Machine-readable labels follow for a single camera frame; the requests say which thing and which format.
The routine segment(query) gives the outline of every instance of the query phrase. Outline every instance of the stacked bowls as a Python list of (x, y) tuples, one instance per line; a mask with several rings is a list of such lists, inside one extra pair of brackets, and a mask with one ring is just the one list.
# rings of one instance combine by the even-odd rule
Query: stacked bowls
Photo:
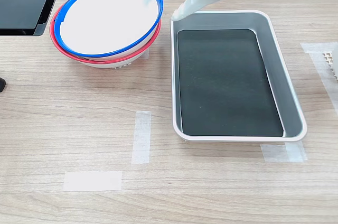
[(141, 57), (161, 29), (163, 0), (68, 0), (50, 36), (67, 57), (91, 67), (120, 68)]

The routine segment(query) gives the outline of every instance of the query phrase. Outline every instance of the wooden table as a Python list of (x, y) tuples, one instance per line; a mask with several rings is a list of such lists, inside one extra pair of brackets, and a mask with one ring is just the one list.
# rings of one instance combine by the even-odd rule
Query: wooden table
[[(53, 11), (66, 0), (57, 0)], [(172, 129), (164, 0), (149, 60), (86, 67), (41, 37), (1, 36), (0, 223), (338, 223), (338, 115), (301, 43), (338, 39), (338, 0), (224, 0), (273, 22), (308, 123), (304, 163), (260, 144), (190, 144)], [(131, 165), (136, 111), (151, 111), (149, 164)], [(65, 172), (122, 171), (122, 189), (63, 192)]]

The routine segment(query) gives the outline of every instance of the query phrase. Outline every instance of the white tape strip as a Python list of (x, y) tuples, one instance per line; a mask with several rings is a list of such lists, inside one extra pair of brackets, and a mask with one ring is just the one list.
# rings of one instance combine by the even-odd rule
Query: white tape strip
[(132, 164), (149, 163), (151, 125), (151, 111), (136, 112)]
[(301, 43), (305, 53), (332, 52), (338, 43)]
[(63, 191), (119, 191), (121, 185), (121, 171), (66, 172)]
[(302, 141), (287, 142), (285, 145), (261, 144), (266, 162), (304, 162), (307, 161)]
[(148, 48), (138, 59), (149, 59), (149, 49), (150, 48)]
[(324, 53), (332, 52), (338, 43), (302, 43), (304, 52), (309, 53), (318, 74), (324, 84), (326, 92), (331, 99), (333, 107), (338, 114), (338, 82), (326, 62)]

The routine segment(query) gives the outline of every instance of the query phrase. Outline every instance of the red bowl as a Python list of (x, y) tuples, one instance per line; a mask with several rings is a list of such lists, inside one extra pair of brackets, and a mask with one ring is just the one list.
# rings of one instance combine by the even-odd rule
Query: red bowl
[(66, 55), (68, 58), (71, 58), (73, 60), (79, 61), (79, 62), (83, 62), (83, 63), (88, 63), (88, 64), (112, 64), (112, 63), (117, 63), (117, 62), (123, 62), (125, 60), (131, 59), (137, 55), (139, 55), (141, 52), (144, 52), (146, 49), (148, 49), (153, 42), (156, 40), (156, 38), (158, 37), (159, 31), (161, 29), (161, 23), (162, 21), (160, 20), (158, 22), (156, 31), (154, 33), (154, 35), (152, 36), (152, 38), (149, 40), (149, 42), (143, 46), (141, 49), (133, 52), (132, 54), (126, 55), (125, 57), (122, 58), (118, 58), (118, 59), (113, 59), (113, 60), (107, 60), (107, 61), (93, 61), (93, 60), (88, 60), (88, 59), (82, 59), (79, 58), (71, 53), (69, 53), (68, 51), (64, 50), (57, 42), (55, 36), (54, 36), (54, 20), (57, 17), (59, 11), (62, 9), (62, 6), (56, 11), (56, 13), (53, 15), (53, 18), (51, 20), (51, 24), (49, 26), (49, 35), (52, 39), (53, 44), (55, 45), (55, 47), (64, 55)]

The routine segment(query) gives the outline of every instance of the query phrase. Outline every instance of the blue bowl rim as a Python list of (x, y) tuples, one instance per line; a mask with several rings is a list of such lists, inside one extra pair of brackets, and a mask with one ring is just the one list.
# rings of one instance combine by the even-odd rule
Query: blue bowl rim
[(62, 7), (62, 9), (60, 10), (60, 12), (58, 13), (57, 17), (55, 18), (55, 24), (54, 24), (54, 35), (55, 38), (57, 40), (57, 42), (59, 43), (59, 45), (64, 48), (66, 51), (77, 55), (77, 56), (81, 56), (81, 57), (87, 57), (87, 58), (104, 58), (104, 57), (108, 57), (108, 56), (112, 56), (112, 55), (116, 55), (119, 54), (121, 52), (127, 51), (129, 49), (131, 49), (132, 47), (138, 45), (139, 43), (141, 43), (147, 36), (150, 35), (150, 33), (156, 28), (156, 26), (158, 25), (158, 22), (161, 19), (162, 16), (162, 12), (163, 12), (163, 0), (156, 0), (157, 1), (157, 5), (158, 5), (158, 16), (157, 19), (154, 23), (154, 25), (152, 26), (152, 28), (146, 33), (144, 34), (139, 40), (135, 41), (134, 43), (116, 50), (116, 51), (112, 51), (112, 52), (108, 52), (108, 53), (103, 53), (103, 54), (83, 54), (83, 53), (79, 53), (76, 51), (73, 51), (72, 49), (70, 49), (62, 40), (61, 38), (61, 33), (60, 33), (60, 27), (61, 27), (61, 23), (64, 21), (65, 15), (67, 14), (69, 8), (76, 2), (77, 0), (68, 0), (64, 6)]

